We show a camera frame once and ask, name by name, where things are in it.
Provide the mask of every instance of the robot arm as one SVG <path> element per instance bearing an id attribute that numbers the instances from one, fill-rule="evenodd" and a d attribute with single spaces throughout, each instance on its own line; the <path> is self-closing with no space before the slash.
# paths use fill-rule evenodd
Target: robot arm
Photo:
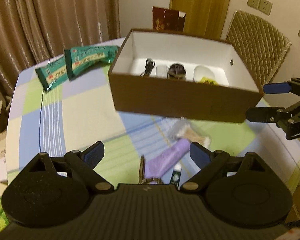
<path id="1" fill-rule="evenodd" d="M 272 83 L 263 86 L 266 94 L 293 93 L 300 96 L 300 78 L 291 78 L 283 83 Z M 247 110 L 246 117 L 250 122 L 276 123 L 286 133 L 286 139 L 300 137 L 300 101 L 288 108 L 253 107 Z"/>

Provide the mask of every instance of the white bottle cap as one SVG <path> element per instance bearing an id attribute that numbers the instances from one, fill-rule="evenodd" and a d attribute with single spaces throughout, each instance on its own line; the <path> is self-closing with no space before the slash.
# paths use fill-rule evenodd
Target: white bottle cap
<path id="1" fill-rule="evenodd" d="M 182 170 L 181 164 L 180 164 L 180 163 L 177 163 L 177 164 L 174 166 L 173 170 L 174 170 L 174 171 L 179 171 L 179 172 L 181 172 L 181 170 Z"/>

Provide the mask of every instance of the open box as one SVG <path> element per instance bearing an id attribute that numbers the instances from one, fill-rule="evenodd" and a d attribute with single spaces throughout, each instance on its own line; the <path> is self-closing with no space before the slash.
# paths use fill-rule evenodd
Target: open box
<path id="1" fill-rule="evenodd" d="M 181 63 L 186 81 L 140 76 L 147 58 L 156 65 Z M 213 71 L 219 85 L 193 82 L 197 65 Z M 262 89 L 233 46 L 175 32 L 132 29 L 109 70 L 118 111 L 223 122 L 243 122 Z"/>

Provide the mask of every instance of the curtain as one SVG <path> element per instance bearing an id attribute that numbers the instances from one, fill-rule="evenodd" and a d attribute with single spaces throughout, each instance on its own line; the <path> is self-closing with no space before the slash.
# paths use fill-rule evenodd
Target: curtain
<path id="1" fill-rule="evenodd" d="M 170 0 L 171 9 L 186 12 L 184 32 L 220 39 L 229 0 Z"/>
<path id="2" fill-rule="evenodd" d="M 0 86 L 65 48 L 120 36 L 118 0 L 0 0 Z"/>

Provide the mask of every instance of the small bottle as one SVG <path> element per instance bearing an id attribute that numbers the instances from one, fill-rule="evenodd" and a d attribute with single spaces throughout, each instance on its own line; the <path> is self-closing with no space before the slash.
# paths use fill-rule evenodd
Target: small bottle
<path id="1" fill-rule="evenodd" d="M 173 168 L 172 176 L 171 176 L 171 179 L 170 179 L 170 184 L 176 185 L 177 189 L 179 188 L 181 170 L 182 170 L 181 164 L 177 163 Z"/>

